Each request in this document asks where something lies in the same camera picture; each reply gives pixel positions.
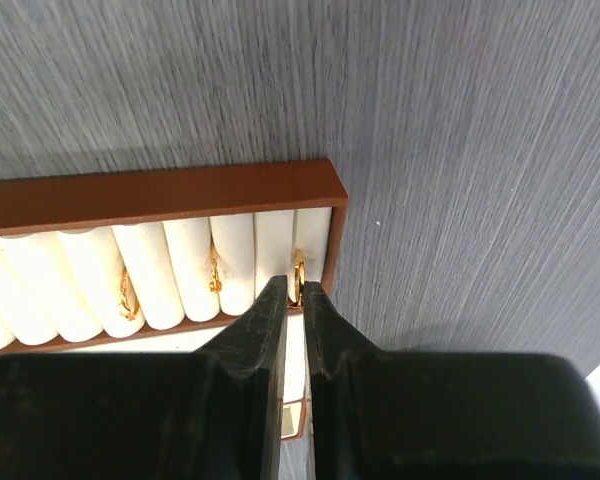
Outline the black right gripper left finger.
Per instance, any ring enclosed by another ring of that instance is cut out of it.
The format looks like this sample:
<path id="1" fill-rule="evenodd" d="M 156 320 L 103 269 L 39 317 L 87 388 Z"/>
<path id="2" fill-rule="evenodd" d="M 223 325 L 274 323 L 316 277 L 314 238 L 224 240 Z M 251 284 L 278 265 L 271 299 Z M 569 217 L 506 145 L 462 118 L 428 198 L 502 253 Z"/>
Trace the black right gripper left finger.
<path id="1" fill-rule="evenodd" d="M 184 353 L 0 356 L 0 479 L 274 479 L 287 280 Z"/>

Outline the brown jewelry tray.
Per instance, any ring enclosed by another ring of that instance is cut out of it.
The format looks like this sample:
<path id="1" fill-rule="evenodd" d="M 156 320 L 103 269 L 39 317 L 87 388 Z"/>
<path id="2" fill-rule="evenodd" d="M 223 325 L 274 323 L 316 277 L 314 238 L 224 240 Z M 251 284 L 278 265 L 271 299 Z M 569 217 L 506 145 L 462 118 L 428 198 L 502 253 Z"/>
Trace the brown jewelry tray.
<path id="1" fill-rule="evenodd" d="M 283 275 L 298 439 L 302 289 L 331 287 L 348 203 L 327 159 L 0 181 L 0 354 L 197 347 Z"/>

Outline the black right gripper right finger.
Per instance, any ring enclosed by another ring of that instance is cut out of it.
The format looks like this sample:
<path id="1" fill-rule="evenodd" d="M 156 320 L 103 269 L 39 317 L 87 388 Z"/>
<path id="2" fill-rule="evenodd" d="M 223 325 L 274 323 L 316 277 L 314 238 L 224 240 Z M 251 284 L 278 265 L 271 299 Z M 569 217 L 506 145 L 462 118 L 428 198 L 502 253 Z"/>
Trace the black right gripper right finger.
<path id="1" fill-rule="evenodd" d="M 600 409 L 564 358 L 384 351 L 303 289 L 317 479 L 600 479 Z"/>

